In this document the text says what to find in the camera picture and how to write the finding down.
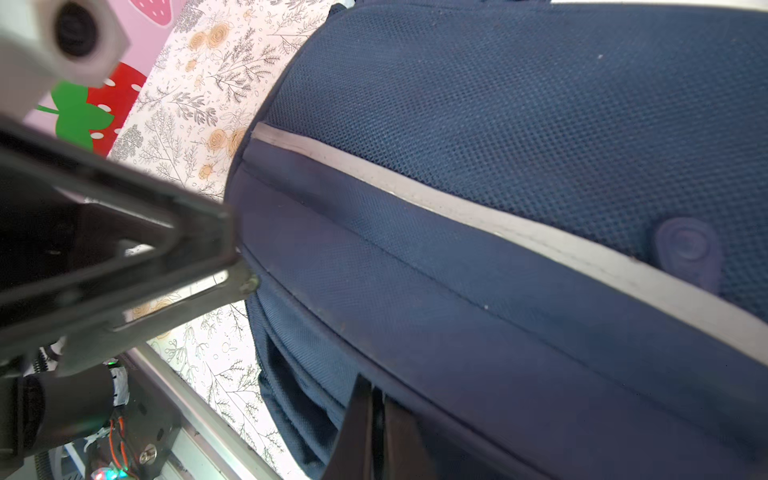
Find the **blue backpack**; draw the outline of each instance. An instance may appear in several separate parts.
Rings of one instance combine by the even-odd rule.
[[[355,392],[374,431],[412,420],[430,470],[395,480],[762,478],[768,13],[331,13],[226,194],[261,394],[306,474],[351,456]]]

